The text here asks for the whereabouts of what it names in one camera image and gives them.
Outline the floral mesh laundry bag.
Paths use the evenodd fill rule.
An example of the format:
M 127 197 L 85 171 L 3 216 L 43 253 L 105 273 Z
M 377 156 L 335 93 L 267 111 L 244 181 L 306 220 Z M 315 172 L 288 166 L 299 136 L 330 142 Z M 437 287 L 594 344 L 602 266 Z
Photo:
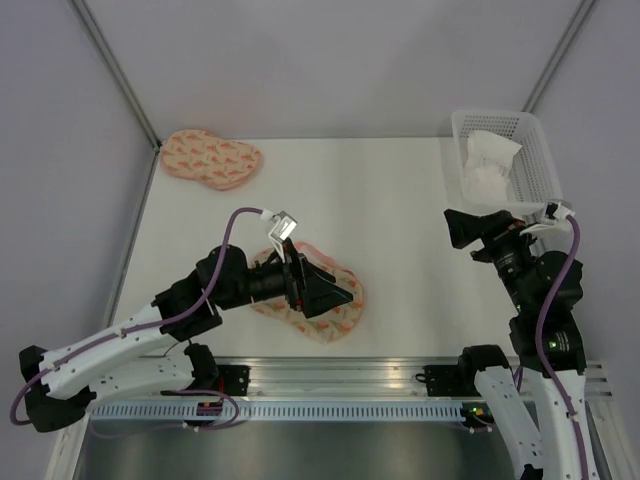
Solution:
M 336 284 L 349 291 L 353 295 L 353 300 L 310 319 L 307 319 L 302 312 L 292 310 L 284 297 L 252 304 L 251 308 L 258 314 L 276 319 L 314 341 L 322 344 L 335 342 L 353 331 L 361 320 L 365 301 L 363 285 L 353 271 L 341 266 L 313 245 L 300 241 L 295 243 L 295 248 L 313 265 L 333 275 Z

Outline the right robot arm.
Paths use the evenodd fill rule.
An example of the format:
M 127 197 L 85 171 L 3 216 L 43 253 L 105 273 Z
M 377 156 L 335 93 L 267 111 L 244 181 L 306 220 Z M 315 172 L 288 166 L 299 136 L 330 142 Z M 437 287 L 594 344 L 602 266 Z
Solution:
M 485 401 L 517 479 L 596 479 L 586 412 L 586 354 L 572 310 L 583 297 L 581 231 L 574 212 L 549 203 L 528 224 L 506 210 L 473 215 L 447 209 L 454 248 L 492 265 L 516 315 L 509 337 L 512 369 L 497 345 L 463 349 L 456 381 Z

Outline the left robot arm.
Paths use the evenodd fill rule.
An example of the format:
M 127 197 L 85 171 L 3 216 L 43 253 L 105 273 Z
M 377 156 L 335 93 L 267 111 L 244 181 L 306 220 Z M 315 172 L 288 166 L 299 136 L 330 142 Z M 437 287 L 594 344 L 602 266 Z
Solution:
M 23 349 L 25 385 L 14 402 L 25 408 L 22 422 L 48 433 L 116 399 L 213 394 L 219 368 L 194 337 L 221 326 L 225 310 L 271 299 L 310 319 L 352 302 L 354 294 L 292 242 L 282 255 L 254 264 L 240 248 L 219 246 L 123 322 L 57 350 Z

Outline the white bra in basket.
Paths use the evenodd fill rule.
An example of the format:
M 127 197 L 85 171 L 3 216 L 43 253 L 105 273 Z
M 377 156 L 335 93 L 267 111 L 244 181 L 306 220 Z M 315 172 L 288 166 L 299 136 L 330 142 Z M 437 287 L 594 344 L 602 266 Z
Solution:
M 464 184 L 473 200 L 506 202 L 509 175 L 522 145 L 485 130 L 467 137 Z

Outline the white perforated plastic basket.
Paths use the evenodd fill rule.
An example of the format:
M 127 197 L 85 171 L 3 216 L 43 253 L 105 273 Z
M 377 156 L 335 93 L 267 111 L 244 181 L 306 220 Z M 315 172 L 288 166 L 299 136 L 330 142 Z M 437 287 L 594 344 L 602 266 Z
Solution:
M 541 210 L 550 199 L 563 198 L 544 132 L 534 115 L 486 109 L 458 110 L 452 114 L 451 124 L 462 204 L 466 211 L 486 215 L 508 210 L 521 217 Z M 473 200 L 467 191 L 463 170 L 467 161 L 467 137 L 474 130 L 489 131 L 522 145 L 509 175 L 506 202 Z

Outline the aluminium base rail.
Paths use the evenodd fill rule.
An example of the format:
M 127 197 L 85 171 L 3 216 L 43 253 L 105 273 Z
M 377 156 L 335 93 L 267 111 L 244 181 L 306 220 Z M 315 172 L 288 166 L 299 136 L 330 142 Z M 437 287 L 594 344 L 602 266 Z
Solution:
M 428 397 L 415 376 L 427 365 L 453 365 L 453 357 L 218 357 L 245 365 L 247 397 L 265 401 L 413 401 Z

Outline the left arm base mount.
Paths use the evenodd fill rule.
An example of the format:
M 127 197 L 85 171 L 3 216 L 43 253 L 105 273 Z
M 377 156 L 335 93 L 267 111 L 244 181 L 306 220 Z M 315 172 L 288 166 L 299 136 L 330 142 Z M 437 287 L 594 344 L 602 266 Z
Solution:
M 216 390 L 230 396 L 245 396 L 250 382 L 250 367 L 247 365 L 219 365 L 217 373 L 204 379 L 193 380 L 187 387 L 188 392 L 195 390 Z M 229 402 L 220 397 L 200 401 L 196 413 L 200 417 L 217 416 Z

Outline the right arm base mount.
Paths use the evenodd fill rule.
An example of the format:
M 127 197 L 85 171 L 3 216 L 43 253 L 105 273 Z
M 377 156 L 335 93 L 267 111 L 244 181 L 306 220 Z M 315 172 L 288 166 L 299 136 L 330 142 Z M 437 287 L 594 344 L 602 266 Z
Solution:
M 431 398 L 479 397 L 473 382 L 467 379 L 457 365 L 425 365 L 414 379 L 425 386 Z

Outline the right aluminium frame post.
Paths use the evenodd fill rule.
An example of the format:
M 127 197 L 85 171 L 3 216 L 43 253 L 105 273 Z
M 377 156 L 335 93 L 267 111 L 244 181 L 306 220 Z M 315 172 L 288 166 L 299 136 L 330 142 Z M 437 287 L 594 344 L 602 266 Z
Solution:
M 599 0 L 580 0 L 567 22 L 560 38 L 556 42 L 554 49 L 546 61 L 540 75 L 534 83 L 523 107 L 522 111 L 534 114 L 545 93 L 551 86 L 555 76 L 568 57 L 572 47 L 587 25 L 592 14 L 599 5 Z

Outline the aluminium frame post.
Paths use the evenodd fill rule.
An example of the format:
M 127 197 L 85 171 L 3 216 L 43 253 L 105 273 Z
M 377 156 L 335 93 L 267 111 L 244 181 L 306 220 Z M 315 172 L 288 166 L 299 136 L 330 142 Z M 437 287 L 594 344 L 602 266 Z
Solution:
M 555 76 L 568 57 L 572 47 L 587 25 L 592 14 L 599 5 L 599 0 L 580 0 L 567 22 L 560 38 L 556 42 L 554 49 L 546 61 L 540 75 L 534 83 L 523 107 L 522 111 L 534 114 L 545 93 L 551 86 Z
M 69 0 L 68 4 L 76 15 L 83 31 L 89 38 L 94 50 L 104 64 L 137 124 L 142 129 L 144 136 L 151 145 L 151 148 L 154 152 L 158 152 L 161 146 L 161 140 L 152 126 L 148 115 L 144 111 L 142 104 L 132 88 L 88 2 L 85 0 Z

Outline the left aluminium frame post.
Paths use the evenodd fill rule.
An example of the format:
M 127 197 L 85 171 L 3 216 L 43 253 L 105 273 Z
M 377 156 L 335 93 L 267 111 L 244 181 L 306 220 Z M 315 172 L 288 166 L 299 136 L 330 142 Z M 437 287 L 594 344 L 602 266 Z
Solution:
M 137 124 L 142 129 L 144 136 L 151 145 L 151 148 L 154 152 L 158 152 L 161 146 L 161 140 L 152 126 L 148 115 L 144 111 L 142 104 L 132 88 L 88 2 L 85 0 L 69 0 L 68 4 L 76 15 L 83 31 L 89 38 L 94 50 L 104 64 Z

